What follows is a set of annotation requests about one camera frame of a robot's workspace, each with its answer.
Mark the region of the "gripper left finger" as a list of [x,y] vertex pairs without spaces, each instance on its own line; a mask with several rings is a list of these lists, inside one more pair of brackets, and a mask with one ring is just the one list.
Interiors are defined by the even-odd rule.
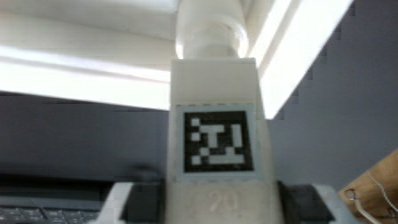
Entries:
[[99,212],[99,224],[149,224],[162,217],[162,184],[114,184]]

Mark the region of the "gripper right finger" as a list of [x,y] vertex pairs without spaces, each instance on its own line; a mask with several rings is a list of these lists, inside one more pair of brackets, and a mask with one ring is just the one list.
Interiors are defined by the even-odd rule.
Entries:
[[277,182],[284,224],[362,224],[329,185]]

